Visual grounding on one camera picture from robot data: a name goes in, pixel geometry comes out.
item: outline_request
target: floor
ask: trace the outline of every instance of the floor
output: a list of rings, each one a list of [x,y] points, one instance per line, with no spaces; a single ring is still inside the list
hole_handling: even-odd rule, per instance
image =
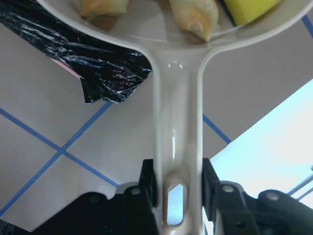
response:
[[[311,10],[270,39],[216,55],[204,73],[204,157],[252,195],[291,192],[312,175],[312,22]],[[0,32],[0,219],[32,231],[84,192],[110,198],[137,181],[153,157],[153,75],[125,103],[85,104],[76,77]]]

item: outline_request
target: yellow sponge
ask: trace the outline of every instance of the yellow sponge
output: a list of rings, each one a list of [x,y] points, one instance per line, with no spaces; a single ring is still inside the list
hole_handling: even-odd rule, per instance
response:
[[[224,0],[236,25],[249,23],[274,7],[280,0]]]

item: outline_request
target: pink object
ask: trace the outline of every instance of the pink object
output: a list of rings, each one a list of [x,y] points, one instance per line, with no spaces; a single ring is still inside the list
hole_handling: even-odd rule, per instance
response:
[[[70,67],[66,66],[65,64],[63,64],[61,61],[52,59],[55,63],[57,63],[58,65],[60,65],[62,68],[66,69],[67,71],[69,71],[71,74],[73,74],[75,77],[80,78],[79,75],[72,70]]]

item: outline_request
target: sponge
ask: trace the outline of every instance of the sponge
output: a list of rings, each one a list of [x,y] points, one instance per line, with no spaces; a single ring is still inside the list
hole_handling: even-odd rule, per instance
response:
[[[236,25],[249,23],[274,7],[280,0],[224,0]]]

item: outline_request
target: oval hole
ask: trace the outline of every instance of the oval hole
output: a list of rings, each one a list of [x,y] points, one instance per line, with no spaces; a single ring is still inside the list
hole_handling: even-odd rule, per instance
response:
[[[178,225],[182,222],[184,213],[184,187],[182,184],[170,187],[167,194],[167,223]]]

